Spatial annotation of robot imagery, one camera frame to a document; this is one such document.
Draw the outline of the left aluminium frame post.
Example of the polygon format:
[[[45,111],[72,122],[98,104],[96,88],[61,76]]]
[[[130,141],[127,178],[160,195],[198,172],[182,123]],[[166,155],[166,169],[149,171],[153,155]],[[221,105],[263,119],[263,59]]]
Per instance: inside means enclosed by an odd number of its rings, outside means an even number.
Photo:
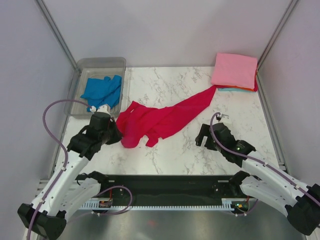
[[[44,0],[35,0],[35,3],[37,4],[39,10],[41,11],[45,21],[47,22],[50,30],[52,31],[55,39],[57,40],[58,44],[62,48],[65,56],[67,57],[68,61],[72,65],[73,69],[77,69],[77,62],[70,51],[70,48],[68,47],[61,31],[59,30],[58,25],[56,24],[48,6],[46,5]]]

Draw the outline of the pink folded t shirt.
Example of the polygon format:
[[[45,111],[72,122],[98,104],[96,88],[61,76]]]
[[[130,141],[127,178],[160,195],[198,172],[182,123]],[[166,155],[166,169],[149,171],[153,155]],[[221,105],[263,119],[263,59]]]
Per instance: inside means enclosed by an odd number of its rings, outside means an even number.
[[[254,88],[254,74],[258,59],[233,53],[217,53],[211,77],[214,86]]]

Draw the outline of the right aluminium frame post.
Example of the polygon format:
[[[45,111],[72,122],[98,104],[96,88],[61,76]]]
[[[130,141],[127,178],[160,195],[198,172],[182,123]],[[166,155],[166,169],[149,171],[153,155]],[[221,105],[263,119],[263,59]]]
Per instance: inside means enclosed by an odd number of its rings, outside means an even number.
[[[272,47],[276,43],[278,37],[280,36],[282,30],[286,26],[287,22],[289,21],[291,15],[293,14],[293,12],[299,2],[300,2],[300,0],[290,0],[289,1],[288,6],[286,7],[281,19],[279,20],[275,30],[272,33],[266,47],[264,48],[262,55],[260,56],[260,58],[258,60],[258,65],[257,65],[258,70],[262,67],[264,61],[266,60],[267,56],[269,55]]]

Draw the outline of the clear plastic bin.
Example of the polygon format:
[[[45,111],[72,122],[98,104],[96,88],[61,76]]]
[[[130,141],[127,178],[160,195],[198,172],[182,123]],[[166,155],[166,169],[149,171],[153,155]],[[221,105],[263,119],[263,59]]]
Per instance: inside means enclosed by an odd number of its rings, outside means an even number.
[[[110,110],[111,116],[117,118],[121,111],[123,89],[127,84],[127,81],[125,80],[125,71],[126,59],[123,57],[82,58],[76,64],[67,98],[87,103],[85,99],[81,98],[81,95],[85,91],[89,78],[103,80],[104,77],[113,78],[115,75],[121,76],[122,83],[119,103]]]

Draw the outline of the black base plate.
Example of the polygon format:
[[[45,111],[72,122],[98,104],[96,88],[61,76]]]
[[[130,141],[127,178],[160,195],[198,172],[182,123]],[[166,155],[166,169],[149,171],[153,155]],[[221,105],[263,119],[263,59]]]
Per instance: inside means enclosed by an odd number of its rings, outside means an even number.
[[[247,196],[230,182],[230,175],[108,175],[101,177],[103,198],[112,206],[133,207],[217,206],[223,199]]]

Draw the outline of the teal folded t shirt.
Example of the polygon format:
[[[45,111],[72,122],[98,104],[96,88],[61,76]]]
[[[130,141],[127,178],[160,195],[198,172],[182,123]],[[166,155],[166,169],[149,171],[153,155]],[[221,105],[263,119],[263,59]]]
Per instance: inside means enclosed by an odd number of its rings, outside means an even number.
[[[233,88],[233,87],[222,87],[222,88],[218,88],[218,90],[221,92],[242,92],[243,91],[243,89]]]

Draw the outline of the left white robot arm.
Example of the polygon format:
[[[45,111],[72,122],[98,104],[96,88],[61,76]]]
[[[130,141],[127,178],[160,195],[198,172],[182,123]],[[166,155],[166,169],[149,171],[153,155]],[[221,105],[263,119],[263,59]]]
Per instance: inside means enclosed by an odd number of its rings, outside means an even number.
[[[101,179],[100,173],[92,174],[74,192],[69,193],[69,189],[103,145],[112,145],[121,139],[114,118],[108,112],[95,112],[89,124],[70,139],[64,152],[65,160],[41,193],[31,203],[23,203],[18,208],[17,214],[28,232],[56,240],[77,208],[95,195],[106,196],[110,185]]]

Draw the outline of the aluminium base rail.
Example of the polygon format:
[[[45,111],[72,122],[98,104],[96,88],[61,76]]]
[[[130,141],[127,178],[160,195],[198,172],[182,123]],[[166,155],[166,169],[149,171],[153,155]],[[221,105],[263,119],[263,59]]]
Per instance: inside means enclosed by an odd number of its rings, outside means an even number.
[[[135,195],[190,195],[213,196],[214,198],[243,198],[245,194],[240,185],[246,181],[256,186],[254,181],[262,182],[274,191],[302,187],[295,178],[285,172],[270,172],[271,175],[258,177],[239,171],[235,175],[104,175],[99,172],[80,174],[77,181],[95,179],[103,191],[113,185],[125,186]]]

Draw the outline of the blue t shirt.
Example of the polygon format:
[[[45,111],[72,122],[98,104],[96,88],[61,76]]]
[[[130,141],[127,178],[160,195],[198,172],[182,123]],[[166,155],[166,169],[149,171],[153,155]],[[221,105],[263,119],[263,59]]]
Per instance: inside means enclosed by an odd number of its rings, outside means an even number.
[[[87,100],[90,106],[97,109],[108,105],[111,109],[120,103],[122,77],[114,75],[113,78],[105,76],[103,79],[88,78],[81,99]]]

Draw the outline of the aluminium frame post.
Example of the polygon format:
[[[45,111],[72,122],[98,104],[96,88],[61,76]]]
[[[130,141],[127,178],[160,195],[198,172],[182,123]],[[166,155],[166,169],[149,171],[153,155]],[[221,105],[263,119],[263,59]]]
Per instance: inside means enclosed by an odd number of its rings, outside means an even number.
[[[58,44],[62,48],[65,56],[67,57],[68,61],[72,65],[73,69],[77,69],[77,62],[70,51],[70,48],[68,47],[61,31],[59,30],[58,25],[56,24],[48,6],[46,5],[44,0],[35,0],[35,3],[37,4],[39,10],[41,11],[45,21],[47,22],[50,30],[52,31],[55,39],[57,40]]]
[[[266,47],[264,48],[262,55],[260,56],[260,58],[258,60],[258,65],[257,65],[258,70],[262,67],[264,61],[266,60],[267,56],[269,55],[272,47],[276,43],[278,37],[280,36],[282,30],[286,26],[287,22],[289,21],[291,15],[293,14],[293,12],[299,2],[300,2],[300,0],[290,0],[289,1],[288,6],[286,7],[281,19],[279,20],[275,30],[272,33]]]

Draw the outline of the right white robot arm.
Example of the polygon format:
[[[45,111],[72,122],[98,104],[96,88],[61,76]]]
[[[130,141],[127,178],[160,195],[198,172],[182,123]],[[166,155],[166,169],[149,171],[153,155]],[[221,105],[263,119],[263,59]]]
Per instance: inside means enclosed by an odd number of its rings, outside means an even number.
[[[222,122],[203,124],[195,144],[218,151],[241,168],[232,177],[229,191],[256,198],[283,214],[301,234],[309,236],[320,226],[320,186],[301,182],[272,163],[250,143],[236,140]]]

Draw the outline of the red t shirt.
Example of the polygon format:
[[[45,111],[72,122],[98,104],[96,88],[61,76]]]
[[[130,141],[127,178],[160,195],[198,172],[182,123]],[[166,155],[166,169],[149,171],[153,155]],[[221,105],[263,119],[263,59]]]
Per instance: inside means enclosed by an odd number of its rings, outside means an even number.
[[[132,101],[116,120],[116,125],[123,134],[122,146],[127,149],[135,148],[141,138],[147,136],[145,145],[152,148],[160,138],[166,139],[178,133],[210,106],[216,89],[213,85],[173,106],[163,108],[147,107]]]

